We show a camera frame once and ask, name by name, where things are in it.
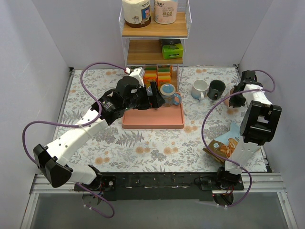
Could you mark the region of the pink tray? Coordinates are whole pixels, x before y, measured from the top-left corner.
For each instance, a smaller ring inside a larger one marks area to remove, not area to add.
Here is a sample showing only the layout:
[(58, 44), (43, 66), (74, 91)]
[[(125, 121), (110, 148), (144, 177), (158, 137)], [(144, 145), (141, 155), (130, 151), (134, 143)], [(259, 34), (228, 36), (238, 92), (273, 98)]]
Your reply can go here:
[(162, 106), (158, 109), (131, 109), (124, 113), (122, 127), (124, 129), (183, 129), (184, 111), (180, 97), (175, 98), (178, 105)]

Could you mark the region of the blue-grey mug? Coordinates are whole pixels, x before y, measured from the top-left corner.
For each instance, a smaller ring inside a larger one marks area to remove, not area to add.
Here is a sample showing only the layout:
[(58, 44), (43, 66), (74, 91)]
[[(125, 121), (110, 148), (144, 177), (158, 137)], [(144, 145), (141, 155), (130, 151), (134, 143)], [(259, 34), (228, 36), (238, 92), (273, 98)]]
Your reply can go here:
[(153, 95), (152, 87), (151, 87), (151, 86), (149, 86), (149, 87), (147, 88), (147, 94), (148, 94), (148, 96)]

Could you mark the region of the chips bag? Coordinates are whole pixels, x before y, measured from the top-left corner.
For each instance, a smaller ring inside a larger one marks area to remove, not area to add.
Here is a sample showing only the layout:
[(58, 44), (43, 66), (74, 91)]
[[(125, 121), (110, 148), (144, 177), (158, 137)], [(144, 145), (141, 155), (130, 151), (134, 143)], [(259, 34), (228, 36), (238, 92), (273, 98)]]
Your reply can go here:
[(209, 148), (213, 151), (213, 153), (217, 156), (211, 154), (211, 152), (207, 148), (204, 148), (203, 151), (210, 154), (217, 162), (223, 165), (225, 163), (225, 160), (219, 158), (219, 156), (228, 159), (233, 154), (235, 148), (239, 143), (239, 131), (240, 126), (237, 125), (235, 122), (231, 122), (229, 131), (215, 138), (208, 145)]

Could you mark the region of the blue floral mug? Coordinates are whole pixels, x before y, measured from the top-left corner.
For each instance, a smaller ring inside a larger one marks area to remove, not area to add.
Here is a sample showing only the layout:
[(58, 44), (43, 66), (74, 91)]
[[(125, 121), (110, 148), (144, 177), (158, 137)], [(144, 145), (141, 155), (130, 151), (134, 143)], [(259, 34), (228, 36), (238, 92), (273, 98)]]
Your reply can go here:
[(165, 100), (163, 106), (170, 107), (172, 105), (180, 105), (182, 102), (181, 96), (176, 92), (176, 88), (173, 84), (166, 83), (160, 87), (160, 94)]

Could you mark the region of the dark tissue pack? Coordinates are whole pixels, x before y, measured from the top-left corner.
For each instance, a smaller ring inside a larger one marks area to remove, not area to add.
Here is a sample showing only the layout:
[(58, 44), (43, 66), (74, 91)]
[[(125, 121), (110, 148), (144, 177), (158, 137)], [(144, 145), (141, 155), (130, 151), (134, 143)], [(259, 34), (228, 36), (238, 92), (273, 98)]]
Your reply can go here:
[(160, 39), (161, 46), (181, 44), (180, 39)]

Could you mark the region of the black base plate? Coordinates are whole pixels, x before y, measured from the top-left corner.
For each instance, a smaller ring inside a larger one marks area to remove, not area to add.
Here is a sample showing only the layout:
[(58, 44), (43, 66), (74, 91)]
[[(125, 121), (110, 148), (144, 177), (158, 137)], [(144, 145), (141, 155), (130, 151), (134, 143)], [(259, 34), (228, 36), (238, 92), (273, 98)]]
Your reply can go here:
[(212, 191), (225, 192), (216, 172), (103, 172), (101, 185), (108, 201), (176, 200), (213, 201)]

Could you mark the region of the aluminium frame rail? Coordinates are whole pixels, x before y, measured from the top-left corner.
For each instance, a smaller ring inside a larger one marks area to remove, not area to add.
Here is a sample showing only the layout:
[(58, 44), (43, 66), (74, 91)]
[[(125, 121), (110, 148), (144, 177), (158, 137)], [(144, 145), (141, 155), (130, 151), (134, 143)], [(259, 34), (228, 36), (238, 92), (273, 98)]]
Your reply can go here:
[[(67, 182), (61, 187), (53, 188), (43, 175), (36, 175), (30, 194), (67, 194), (74, 190), (74, 183)], [(253, 173), (250, 193), (286, 192), (286, 185), (280, 173)]]

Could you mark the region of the white blue mug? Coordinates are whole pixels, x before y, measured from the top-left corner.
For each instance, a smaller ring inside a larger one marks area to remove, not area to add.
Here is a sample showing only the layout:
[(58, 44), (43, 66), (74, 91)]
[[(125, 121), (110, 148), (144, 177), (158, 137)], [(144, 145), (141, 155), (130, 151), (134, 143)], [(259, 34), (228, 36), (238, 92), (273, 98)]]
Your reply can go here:
[(208, 90), (208, 83), (205, 80), (196, 80), (193, 83), (191, 89), (191, 96), (194, 99), (202, 101), (204, 99), (205, 93)]

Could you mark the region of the brown toilet paper pack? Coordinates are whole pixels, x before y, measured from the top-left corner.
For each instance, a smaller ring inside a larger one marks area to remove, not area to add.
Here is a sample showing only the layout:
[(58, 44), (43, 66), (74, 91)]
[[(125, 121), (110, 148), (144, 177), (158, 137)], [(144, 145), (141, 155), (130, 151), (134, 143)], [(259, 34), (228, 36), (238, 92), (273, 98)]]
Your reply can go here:
[(149, 0), (123, 0), (122, 7), (124, 20), (128, 26), (140, 28), (151, 23)]

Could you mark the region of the green tissue pack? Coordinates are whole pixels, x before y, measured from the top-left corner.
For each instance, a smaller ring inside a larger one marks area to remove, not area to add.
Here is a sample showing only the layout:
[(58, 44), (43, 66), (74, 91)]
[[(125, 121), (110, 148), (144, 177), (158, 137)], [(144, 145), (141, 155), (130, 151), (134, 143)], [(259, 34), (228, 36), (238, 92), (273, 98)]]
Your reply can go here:
[(166, 60), (182, 58), (183, 51), (184, 51), (184, 49), (183, 49), (183, 45), (181, 43), (162, 46), (162, 55), (163, 55), (163, 58)]

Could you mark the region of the dark grey mug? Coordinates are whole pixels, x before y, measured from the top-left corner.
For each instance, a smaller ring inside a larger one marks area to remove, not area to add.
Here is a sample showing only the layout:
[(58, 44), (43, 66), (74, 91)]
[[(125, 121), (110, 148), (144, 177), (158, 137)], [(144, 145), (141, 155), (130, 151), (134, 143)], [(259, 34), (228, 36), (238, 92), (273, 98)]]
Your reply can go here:
[(207, 96), (211, 100), (218, 100), (226, 89), (226, 85), (223, 81), (213, 80), (210, 82)]

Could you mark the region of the pink mug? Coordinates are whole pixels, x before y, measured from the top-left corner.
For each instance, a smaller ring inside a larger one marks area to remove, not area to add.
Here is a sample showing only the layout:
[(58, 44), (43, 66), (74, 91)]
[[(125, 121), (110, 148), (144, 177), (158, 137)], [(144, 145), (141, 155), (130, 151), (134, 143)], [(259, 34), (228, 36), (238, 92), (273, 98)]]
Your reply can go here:
[(224, 104), (229, 107), (229, 101), (230, 101), (230, 95), (234, 92), (234, 88), (230, 89), (230, 91), (225, 95), (226, 100), (224, 101)]

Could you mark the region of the pink toilet paper pack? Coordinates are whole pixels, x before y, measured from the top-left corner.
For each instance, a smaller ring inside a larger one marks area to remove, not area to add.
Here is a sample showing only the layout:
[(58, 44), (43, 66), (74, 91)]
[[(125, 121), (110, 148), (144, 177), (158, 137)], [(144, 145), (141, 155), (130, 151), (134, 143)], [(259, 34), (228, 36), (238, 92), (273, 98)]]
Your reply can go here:
[(155, 0), (154, 20), (159, 24), (172, 24), (176, 21), (178, 11), (177, 0)]

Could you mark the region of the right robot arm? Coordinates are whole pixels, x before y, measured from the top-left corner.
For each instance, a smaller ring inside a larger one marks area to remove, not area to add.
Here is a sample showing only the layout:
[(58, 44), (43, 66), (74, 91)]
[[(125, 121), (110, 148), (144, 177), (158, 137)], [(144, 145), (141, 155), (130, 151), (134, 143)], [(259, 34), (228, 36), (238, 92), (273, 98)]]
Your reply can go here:
[(216, 185), (220, 189), (236, 186), (241, 181), (242, 167), (276, 132), (282, 108), (270, 102), (266, 90), (257, 81), (257, 70), (242, 72), (241, 80), (234, 86), (228, 104), (233, 108), (248, 105), (240, 125), (240, 140), (229, 153), (224, 166), (217, 171)]

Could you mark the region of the floral table mat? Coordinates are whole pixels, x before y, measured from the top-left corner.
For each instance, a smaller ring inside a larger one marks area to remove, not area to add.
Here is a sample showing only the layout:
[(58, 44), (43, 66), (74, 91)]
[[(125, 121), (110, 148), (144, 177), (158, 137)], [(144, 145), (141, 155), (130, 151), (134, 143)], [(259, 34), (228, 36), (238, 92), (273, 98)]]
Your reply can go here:
[(194, 81), (214, 79), (226, 89), (239, 81), (234, 67), (185, 67), (179, 85), (185, 125), (183, 129), (123, 129), (121, 120), (96, 134), (69, 162), (94, 165), (103, 172), (215, 172), (220, 164), (203, 151), (204, 145), (241, 123), (246, 107), (229, 110), (224, 104), (191, 96)]

